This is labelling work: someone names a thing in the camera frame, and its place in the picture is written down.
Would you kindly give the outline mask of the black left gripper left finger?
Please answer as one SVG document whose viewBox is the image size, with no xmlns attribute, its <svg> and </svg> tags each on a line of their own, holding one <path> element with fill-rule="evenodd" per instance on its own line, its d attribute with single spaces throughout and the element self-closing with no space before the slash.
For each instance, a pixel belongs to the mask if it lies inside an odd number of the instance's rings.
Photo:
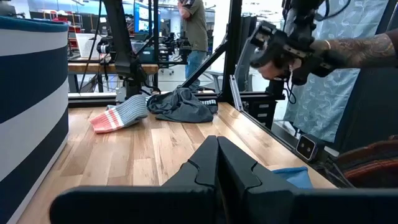
<svg viewBox="0 0 398 224">
<path fill-rule="evenodd" d="M 161 186 L 79 186 L 58 195 L 51 224 L 216 224 L 218 140 L 208 136 Z"/>
</svg>

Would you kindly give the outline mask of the blue sock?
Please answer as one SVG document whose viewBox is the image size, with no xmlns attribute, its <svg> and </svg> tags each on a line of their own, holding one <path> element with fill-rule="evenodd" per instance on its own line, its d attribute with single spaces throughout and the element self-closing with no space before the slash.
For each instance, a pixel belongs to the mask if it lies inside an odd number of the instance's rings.
<svg viewBox="0 0 398 224">
<path fill-rule="evenodd" d="M 313 184 L 308 174 L 308 168 L 289 167 L 273 170 L 273 186 L 278 189 L 312 189 Z"/>
</svg>

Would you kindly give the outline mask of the blue lit monitor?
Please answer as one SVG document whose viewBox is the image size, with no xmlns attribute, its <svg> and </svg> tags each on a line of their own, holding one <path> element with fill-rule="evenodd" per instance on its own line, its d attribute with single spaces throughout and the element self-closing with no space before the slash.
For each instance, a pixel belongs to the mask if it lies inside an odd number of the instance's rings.
<svg viewBox="0 0 398 224">
<path fill-rule="evenodd" d="M 138 34 L 149 34 L 149 7 L 148 5 L 134 3 L 134 32 Z"/>
</svg>

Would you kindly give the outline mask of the black frame post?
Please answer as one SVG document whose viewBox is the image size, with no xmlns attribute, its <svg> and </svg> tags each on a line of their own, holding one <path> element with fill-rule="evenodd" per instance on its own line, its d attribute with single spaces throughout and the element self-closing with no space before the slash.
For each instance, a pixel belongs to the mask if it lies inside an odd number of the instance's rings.
<svg viewBox="0 0 398 224">
<path fill-rule="evenodd" d="M 239 53 L 239 31 L 242 1 L 243 0 L 230 0 L 229 5 L 228 33 L 226 38 L 226 51 L 224 59 L 223 93 L 221 94 L 221 100 L 225 103 L 233 102 L 229 76 L 233 75 L 235 72 L 236 57 Z"/>
<path fill-rule="evenodd" d="M 148 0 L 149 25 L 152 26 L 152 36 L 154 43 L 154 63 L 159 66 L 159 0 Z"/>
</svg>

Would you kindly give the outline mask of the person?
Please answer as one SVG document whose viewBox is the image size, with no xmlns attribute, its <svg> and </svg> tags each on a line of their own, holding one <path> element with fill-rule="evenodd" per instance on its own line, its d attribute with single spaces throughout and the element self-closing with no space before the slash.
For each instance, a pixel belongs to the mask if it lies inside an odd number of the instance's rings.
<svg viewBox="0 0 398 224">
<path fill-rule="evenodd" d="M 202 0 L 178 0 L 177 7 L 183 30 L 192 46 L 185 66 L 185 78 L 188 80 L 200 68 L 208 51 L 205 7 Z"/>
</svg>

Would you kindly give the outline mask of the white container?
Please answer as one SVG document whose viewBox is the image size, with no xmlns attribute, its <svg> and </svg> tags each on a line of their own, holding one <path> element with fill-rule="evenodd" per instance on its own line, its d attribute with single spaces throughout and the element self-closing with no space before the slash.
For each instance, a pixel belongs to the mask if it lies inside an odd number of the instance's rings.
<svg viewBox="0 0 398 224">
<path fill-rule="evenodd" d="M 78 44 L 78 50 L 80 52 L 80 57 L 88 58 L 90 56 L 91 47 L 93 45 L 95 35 L 94 34 L 76 34 L 76 40 Z M 99 59 L 100 54 L 98 53 L 96 46 L 100 42 L 101 37 L 99 35 L 96 36 L 96 41 L 93 48 L 93 53 L 91 55 L 91 59 Z"/>
</svg>

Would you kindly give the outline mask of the black drawer unit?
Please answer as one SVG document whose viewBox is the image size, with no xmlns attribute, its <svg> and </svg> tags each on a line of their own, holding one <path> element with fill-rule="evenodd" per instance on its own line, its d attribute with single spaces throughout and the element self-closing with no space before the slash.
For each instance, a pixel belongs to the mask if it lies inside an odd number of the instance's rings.
<svg viewBox="0 0 398 224">
<path fill-rule="evenodd" d="M 245 111 L 268 129 L 272 128 L 276 104 L 285 99 L 285 95 L 268 94 L 266 92 L 241 93 L 242 102 L 245 102 Z"/>
</svg>

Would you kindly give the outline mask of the person's forearm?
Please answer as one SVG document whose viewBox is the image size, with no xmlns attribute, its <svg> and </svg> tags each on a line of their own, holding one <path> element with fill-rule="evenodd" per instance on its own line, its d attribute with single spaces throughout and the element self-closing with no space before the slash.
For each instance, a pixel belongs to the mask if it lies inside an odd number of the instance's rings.
<svg viewBox="0 0 398 224">
<path fill-rule="evenodd" d="M 328 40 L 326 55 L 335 68 L 398 67 L 398 29 L 363 39 Z"/>
</svg>

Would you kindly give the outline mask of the black frame rail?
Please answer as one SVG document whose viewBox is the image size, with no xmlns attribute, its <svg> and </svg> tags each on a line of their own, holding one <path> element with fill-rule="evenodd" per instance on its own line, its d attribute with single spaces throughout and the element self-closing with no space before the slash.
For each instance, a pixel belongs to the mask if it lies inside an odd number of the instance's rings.
<svg viewBox="0 0 398 224">
<path fill-rule="evenodd" d="M 221 100 L 222 93 L 195 93 L 199 100 Z M 70 108 L 104 107 L 117 105 L 116 93 L 69 93 L 68 106 Z"/>
</svg>

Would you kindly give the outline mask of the grey chair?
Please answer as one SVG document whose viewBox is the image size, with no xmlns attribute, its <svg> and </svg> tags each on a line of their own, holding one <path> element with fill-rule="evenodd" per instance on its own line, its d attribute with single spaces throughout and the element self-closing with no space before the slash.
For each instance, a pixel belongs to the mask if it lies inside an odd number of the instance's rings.
<svg viewBox="0 0 398 224">
<path fill-rule="evenodd" d="M 223 80 L 223 73 L 214 70 L 206 70 L 204 75 L 208 78 L 212 77 L 214 83 L 214 89 L 218 93 L 222 90 L 221 81 Z"/>
</svg>

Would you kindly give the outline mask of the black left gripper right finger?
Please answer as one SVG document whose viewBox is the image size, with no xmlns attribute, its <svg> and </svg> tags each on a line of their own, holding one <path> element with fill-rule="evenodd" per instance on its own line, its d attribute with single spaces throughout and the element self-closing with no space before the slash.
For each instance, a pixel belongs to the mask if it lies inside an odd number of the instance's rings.
<svg viewBox="0 0 398 224">
<path fill-rule="evenodd" d="M 219 174 L 232 224 L 398 224 L 396 189 L 300 189 L 219 137 Z"/>
</svg>

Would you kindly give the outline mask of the pale blue patterned curtain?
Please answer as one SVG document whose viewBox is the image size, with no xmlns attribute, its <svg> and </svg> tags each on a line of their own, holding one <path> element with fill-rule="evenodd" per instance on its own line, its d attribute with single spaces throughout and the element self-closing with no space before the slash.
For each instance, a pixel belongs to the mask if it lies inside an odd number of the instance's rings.
<svg viewBox="0 0 398 224">
<path fill-rule="evenodd" d="M 370 37 L 376 33 L 388 1 L 351 0 L 341 14 L 317 22 L 313 36 L 317 40 Z M 335 70 L 325 78 L 309 75 L 305 85 L 293 87 L 297 102 L 287 105 L 284 120 L 333 142 L 359 72 L 352 68 Z"/>
</svg>

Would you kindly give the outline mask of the dark grey underwear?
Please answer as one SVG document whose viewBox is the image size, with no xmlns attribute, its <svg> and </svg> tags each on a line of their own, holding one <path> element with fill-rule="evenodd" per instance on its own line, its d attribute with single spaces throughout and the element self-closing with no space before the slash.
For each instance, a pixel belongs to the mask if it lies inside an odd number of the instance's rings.
<svg viewBox="0 0 398 224">
<path fill-rule="evenodd" d="M 199 100 L 189 88 L 177 88 L 147 99 L 147 109 L 156 119 L 180 123 L 207 123 L 218 112 L 216 100 Z"/>
</svg>

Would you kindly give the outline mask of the silver aluminium extrusion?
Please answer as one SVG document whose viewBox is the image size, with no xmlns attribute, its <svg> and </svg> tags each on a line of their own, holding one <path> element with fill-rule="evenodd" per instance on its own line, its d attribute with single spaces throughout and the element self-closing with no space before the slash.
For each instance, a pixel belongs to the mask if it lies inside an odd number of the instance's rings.
<svg viewBox="0 0 398 224">
<path fill-rule="evenodd" d="M 229 82 L 230 82 L 230 86 L 231 86 L 234 107 L 239 112 L 242 112 L 244 110 L 244 106 L 241 101 L 240 91 L 239 91 L 238 84 L 237 84 L 237 81 L 236 81 L 236 78 L 234 75 L 229 76 Z"/>
</svg>

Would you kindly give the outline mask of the navy white striped fabric bin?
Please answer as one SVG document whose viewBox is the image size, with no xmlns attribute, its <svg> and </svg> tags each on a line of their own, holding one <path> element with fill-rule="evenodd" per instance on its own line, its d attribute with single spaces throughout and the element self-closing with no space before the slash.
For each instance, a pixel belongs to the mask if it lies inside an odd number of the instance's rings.
<svg viewBox="0 0 398 224">
<path fill-rule="evenodd" d="M 68 136 L 68 25 L 0 16 L 0 224 L 18 221 Z"/>
</svg>

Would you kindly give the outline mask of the wooden background table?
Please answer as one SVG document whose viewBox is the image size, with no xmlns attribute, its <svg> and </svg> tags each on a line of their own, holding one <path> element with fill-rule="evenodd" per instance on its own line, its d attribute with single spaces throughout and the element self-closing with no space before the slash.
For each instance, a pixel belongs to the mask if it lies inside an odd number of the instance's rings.
<svg viewBox="0 0 398 224">
<path fill-rule="evenodd" d="M 69 63 L 68 84 L 70 93 L 114 93 L 123 81 L 114 64 Z"/>
</svg>

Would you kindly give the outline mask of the grey sock with pink stripes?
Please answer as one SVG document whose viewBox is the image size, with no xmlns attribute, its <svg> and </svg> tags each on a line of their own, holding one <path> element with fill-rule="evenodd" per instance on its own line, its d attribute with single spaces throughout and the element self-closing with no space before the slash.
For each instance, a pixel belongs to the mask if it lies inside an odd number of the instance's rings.
<svg viewBox="0 0 398 224">
<path fill-rule="evenodd" d="M 146 97 L 134 95 L 120 105 L 109 105 L 107 109 L 90 120 L 93 131 L 110 133 L 129 127 L 148 117 Z"/>
</svg>

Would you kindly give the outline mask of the person's hand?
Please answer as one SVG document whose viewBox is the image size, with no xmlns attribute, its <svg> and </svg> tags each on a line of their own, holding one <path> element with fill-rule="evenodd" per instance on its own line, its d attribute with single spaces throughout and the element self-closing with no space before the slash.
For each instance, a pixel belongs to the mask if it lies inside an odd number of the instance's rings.
<svg viewBox="0 0 398 224">
<path fill-rule="evenodd" d="M 311 46 L 313 50 L 317 51 L 327 51 L 331 49 L 331 44 L 327 40 L 315 40 Z M 302 61 L 299 58 L 291 58 L 283 64 L 277 65 L 277 60 L 273 60 L 263 67 L 257 69 L 257 71 L 262 75 L 262 77 L 266 80 L 274 80 L 277 77 L 280 77 L 284 74 L 285 71 L 293 71 L 299 68 L 302 64 Z"/>
</svg>

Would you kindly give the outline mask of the black frame brace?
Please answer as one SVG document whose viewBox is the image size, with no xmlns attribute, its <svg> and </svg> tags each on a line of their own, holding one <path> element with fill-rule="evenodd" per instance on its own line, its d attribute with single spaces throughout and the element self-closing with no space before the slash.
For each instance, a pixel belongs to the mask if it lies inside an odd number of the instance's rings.
<svg viewBox="0 0 398 224">
<path fill-rule="evenodd" d="M 212 64 L 213 62 L 216 61 L 216 59 L 218 59 L 221 54 L 226 52 L 227 49 L 227 43 L 228 41 L 225 40 L 216 50 L 215 52 L 208 57 L 204 63 L 198 68 L 196 69 L 193 73 L 192 76 L 187 79 L 180 87 L 181 88 L 188 88 L 190 87 L 194 81 L 196 81 L 200 75 L 202 75 Z"/>
</svg>

